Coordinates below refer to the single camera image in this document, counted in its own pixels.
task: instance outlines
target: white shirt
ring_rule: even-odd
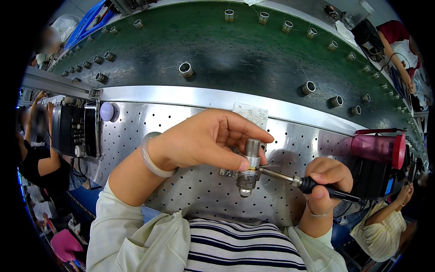
[[[54,207],[53,203],[50,201],[45,201],[42,203],[36,203],[33,206],[33,212],[35,213],[35,217],[39,220],[44,220],[43,214],[47,214],[48,218],[56,218],[57,211]]]

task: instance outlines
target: person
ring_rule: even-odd
[[[412,184],[401,188],[391,204],[381,202],[374,206],[350,232],[362,250],[376,262],[385,262],[410,240],[417,221],[406,225],[401,209],[414,192]]]
[[[384,44],[385,55],[399,70],[403,84],[413,94],[415,86],[411,79],[415,70],[421,65],[417,44],[399,21],[388,21],[377,26],[376,29]]]
[[[38,100],[47,95],[41,91],[33,102],[30,109],[30,118],[33,114],[33,109]],[[48,126],[51,135],[51,122],[53,119],[54,105],[49,102],[47,104],[48,110]],[[59,154],[51,146],[50,149],[45,148],[32,148],[29,144],[31,134],[31,123],[26,126],[26,133],[24,139],[16,132],[18,142],[18,168],[20,173],[31,183],[45,189],[55,191],[75,190],[83,183],[89,186],[89,179],[80,175],[80,173],[70,166],[65,160],[61,159]]]
[[[141,207],[177,167],[209,164],[247,170],[241,152],[247,138],[271,143],[265,130],[237,113],[208,109],[133,151],[110,174],[90,231],[88,271],[347,271],[331,245],[333,209],[340,200],[315,186],[298,228],[281,232],[271,223],[246,225],[160,213],[144,224]],[[261,165],[267,164],[260,148]],[[319,184],[350,192],[352,175],[337,160],[320,157],[305,170]]]

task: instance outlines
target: hand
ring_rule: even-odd
[[[208,109],[168,129],[148,142],[152,162],[162,170],[208,164],[235,171],[249,168],[248,161],[231,151],[242,153],[247,138],[271,143],[274,138],[265,130],[237,113]],[[260,164],[267,164],[260,148]]]
[[[305,176],[312,177],[319,184],[334,184],[333,186],[345,192],[350,192],[353,186],[352,174],[344,164],[327,157],[312,160],[305,169]],[[331,212],[341,200],[330,198],[326,188],[317,185],[308,195],[310,210],[316,215]]]

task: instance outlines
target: white striped shirt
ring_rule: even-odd
[[[194,219],[184,271],[306,271],[290,239],[277,226]]]

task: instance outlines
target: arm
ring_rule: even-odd
[[[51,123],[53,119],[53,103],[48,102],[48,130],[51,135]],[[60,167],[60,159],[59,154],[51,147],[51,138],[50,138],[50,157],[45,159],[40,159],[38,161],[38,172],[40,176],[47,175],[59,169]]]

